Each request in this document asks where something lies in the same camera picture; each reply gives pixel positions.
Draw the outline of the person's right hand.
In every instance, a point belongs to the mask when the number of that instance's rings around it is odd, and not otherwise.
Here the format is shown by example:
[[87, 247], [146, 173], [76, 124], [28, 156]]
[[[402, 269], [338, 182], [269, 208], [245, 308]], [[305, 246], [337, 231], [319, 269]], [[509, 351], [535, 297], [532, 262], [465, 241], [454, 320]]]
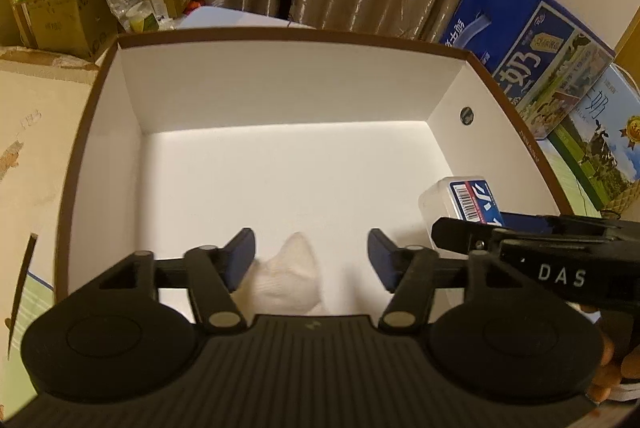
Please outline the person's right hand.
[[600, 366], [588, 388], [587, 396], [593, 402], [602, 403], [624, 380], [639, 380], [639, 346], [632, 344], [636, 319], [624, 312], [600, 311], [596, 307], [581, 304], [579, 309], [589, 318], [599, 313], [593, 323], [603, 341]]

